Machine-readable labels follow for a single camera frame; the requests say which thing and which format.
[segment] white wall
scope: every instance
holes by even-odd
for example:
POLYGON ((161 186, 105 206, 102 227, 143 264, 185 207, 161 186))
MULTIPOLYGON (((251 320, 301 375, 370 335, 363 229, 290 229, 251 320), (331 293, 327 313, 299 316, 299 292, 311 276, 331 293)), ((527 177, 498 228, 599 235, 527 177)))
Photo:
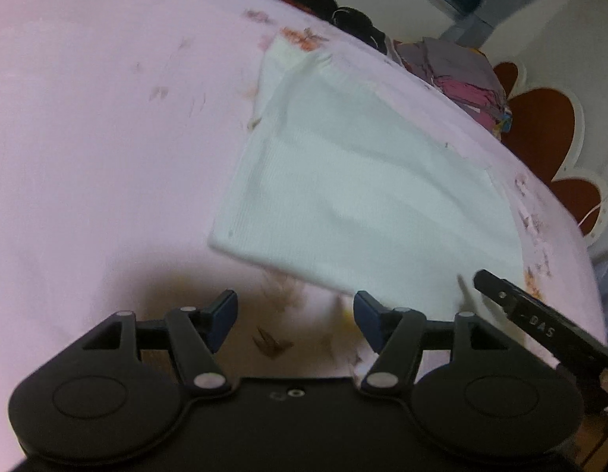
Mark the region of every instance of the white wall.
POLYGON ((496 27, 481 48, 492 65, 520 55, 569 0, 536 0, 496 27))
MULTIPOLYGON (((608 182, 608 0, 570 0, 519 53, 528 83, 556 83, 580 99, 585 138, 577 166, 608 182)), ((588 249, 608 254, 608 226, 588 249)))

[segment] white cloth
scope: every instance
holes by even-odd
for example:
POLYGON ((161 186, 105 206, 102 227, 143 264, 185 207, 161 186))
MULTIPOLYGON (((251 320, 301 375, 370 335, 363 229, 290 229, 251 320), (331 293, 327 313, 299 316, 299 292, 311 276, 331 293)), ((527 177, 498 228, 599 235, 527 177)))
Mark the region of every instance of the white cloth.
POLYGON ((440 320, 467 302, 460 282, 479 269, 522 284, 518 233, 488 173, 329 55, 278 37, 255 122, 212 246, 440 320))

